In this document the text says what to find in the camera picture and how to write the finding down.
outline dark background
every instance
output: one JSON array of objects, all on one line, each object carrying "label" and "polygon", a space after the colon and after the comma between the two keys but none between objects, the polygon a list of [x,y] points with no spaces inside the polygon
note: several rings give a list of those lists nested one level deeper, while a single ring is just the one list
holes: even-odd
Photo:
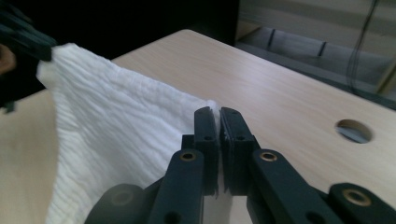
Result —
[{"label": "dark background", "polygon": [[[59,45],[76,43],[110,60],[182,29],[233,46],[239,7],[238,0],[8,2]],[[17,69],[0,77],[0,106],[44,89],[37,63],[17,54]]]}]

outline white cloth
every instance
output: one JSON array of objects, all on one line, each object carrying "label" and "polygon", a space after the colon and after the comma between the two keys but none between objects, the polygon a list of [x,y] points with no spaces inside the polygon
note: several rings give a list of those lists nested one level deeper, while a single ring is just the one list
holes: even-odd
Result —
[{"label": "white cloth", "polygon": [[83,223],[118,184],[142,188],[163,177],[193,113],[214,101],[118,67],[75,44],[56,47],[37,77],[57,111],[59,161],[47,223]]}]

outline screw hole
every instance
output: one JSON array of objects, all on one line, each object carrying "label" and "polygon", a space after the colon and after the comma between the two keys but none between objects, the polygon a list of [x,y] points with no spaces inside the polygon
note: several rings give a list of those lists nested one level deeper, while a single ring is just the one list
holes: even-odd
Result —
[{"label": "screw hole", "polygon": [[262,158],[262,160],[264,160],[264,161],[276,161],[277,160],[277,156],[271,152],[263,152],[262,154],[260,154],[260,158]]},{"label": "screw hole", "polygon": [[326,224],[326,221],[324,220],[324,218],[321,215],[319,215],[318,213],[308,212],[306,214],[306,218],[312,224]]},{"label": "screw hole", "polygon": [[134,194],[131,191],[122,190],[111,197],[111,203],[115,206],[124,206],[132,201]]},{"label": "screw hole", "polygon": [[170,212],[163,217],[165,224],[177,224],[181,220],[181,215],[176,212]]},{"label": "screw hole", "polygon": [[350,203],[358,206],[370,206],[372,204],[370,198],[357,189],[344,189],[343,195]]},{"label": "screw hole", "polygon": [[193,160],[195,160],[196,156],[195,156],[195,154],[192,153],[192,152],[185,152],[185,153],[183,153],[183,154],[180,155],[180,158],[181,158],[183,161],[193,161]]}]

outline white textured fabric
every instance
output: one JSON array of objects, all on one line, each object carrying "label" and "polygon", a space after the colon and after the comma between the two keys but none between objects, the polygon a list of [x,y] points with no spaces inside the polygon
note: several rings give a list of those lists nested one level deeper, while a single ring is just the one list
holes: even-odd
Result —
[{"label": "white textured fabric", "polygon": [[38,66],[56,104],[59,162],[47,223],[83,223],[109,188],[162,177],[206,101],[118,67],[74,44]]}]

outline fabric fold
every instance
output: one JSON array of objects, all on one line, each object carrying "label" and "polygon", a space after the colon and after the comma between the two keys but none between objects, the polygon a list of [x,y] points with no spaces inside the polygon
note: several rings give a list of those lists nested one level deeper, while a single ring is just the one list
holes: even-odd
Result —
[{"label": "fabric fold", "polygon": [[83,223],[109,188],[145,188],[193,133],[194,111],[219,106],[66,44],[40,62],[57,113],[59,161],[47,223]]}]

